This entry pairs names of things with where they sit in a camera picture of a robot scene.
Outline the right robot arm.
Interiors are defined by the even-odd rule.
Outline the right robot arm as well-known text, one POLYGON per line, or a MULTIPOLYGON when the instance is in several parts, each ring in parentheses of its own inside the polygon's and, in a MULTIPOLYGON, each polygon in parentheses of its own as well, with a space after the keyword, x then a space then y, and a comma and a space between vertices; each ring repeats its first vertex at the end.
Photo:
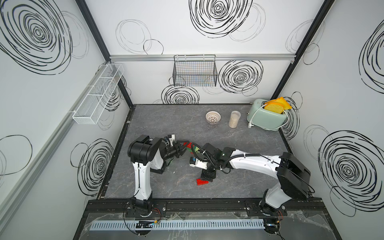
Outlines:
POLYGON ((207 143, 203 147, 191 143, 190 166, 202 170, 201 179, 212 182, 217 171, 249 170, 275 178, 278 183, 265 190, 257 209, 265 216, 281 214, 289 200, 307 200, 315 192, 310 186, 311 172, 291 153, 280 156, 246 153, 235 148, 220 150, 207 143))

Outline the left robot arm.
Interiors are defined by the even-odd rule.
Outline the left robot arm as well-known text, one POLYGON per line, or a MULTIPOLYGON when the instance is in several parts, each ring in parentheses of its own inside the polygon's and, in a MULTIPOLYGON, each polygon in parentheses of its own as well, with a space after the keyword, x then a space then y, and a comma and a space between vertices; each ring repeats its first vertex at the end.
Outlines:
POLYGON ((151 173, 162 174, 167 160, 181 157, 190 141, 177 141, 174 135, 151 138, 141 135, 128 148, 128 157, 135 172, 135 192, 131 204, 141 216, 151 215, 154 208, 151 173))

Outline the red large lego brick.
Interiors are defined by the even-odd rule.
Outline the red large lego brick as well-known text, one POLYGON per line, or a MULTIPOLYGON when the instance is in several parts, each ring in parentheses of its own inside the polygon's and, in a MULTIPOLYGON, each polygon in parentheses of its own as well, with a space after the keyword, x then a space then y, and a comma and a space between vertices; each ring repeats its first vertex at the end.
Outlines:
POLYGON ((205 181, 205 180, 197 179, 197 185, 198 185, 198 186, 207 185, 207 184, 209 184, 209 183, 210 183, 209 181, 205 181))

